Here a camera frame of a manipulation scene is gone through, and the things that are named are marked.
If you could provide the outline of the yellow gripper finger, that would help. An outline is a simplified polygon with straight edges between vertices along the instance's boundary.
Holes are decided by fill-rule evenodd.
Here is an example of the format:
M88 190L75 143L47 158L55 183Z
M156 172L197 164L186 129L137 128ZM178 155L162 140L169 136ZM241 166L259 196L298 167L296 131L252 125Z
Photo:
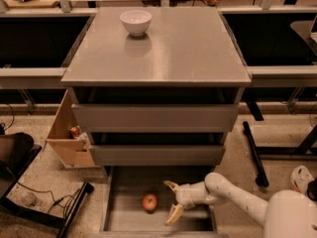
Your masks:
M169 187L173 193L176 193L178 188L179 188L179 185L173 181L170 181L170 180L165 180L163 182L167 187Z
M183 214L184 212L184 207L180 204L177 205L172 205L170 212L169 212L169 216L165 222L166 226L170 226L172 224L174 224Z

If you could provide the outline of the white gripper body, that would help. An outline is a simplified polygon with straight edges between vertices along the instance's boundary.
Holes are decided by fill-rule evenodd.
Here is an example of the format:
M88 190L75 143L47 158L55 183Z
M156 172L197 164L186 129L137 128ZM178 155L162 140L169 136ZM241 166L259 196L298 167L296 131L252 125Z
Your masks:
M190 209L199 204L206 204L209 194L204 183L179 185L174 193L177 203L184 209Z

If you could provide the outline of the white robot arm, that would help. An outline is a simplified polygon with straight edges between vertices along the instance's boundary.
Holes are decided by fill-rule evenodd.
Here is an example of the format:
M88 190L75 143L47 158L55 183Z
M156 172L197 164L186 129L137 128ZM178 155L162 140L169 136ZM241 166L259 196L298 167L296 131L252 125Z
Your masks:
M178 185L163 182L175 195L166 225L175 223L185 210L199 204L215 205L231 201L264 231L264 238L317 238L317 205L294 190L281 190L264 200L230 183L218 173L204 181Z

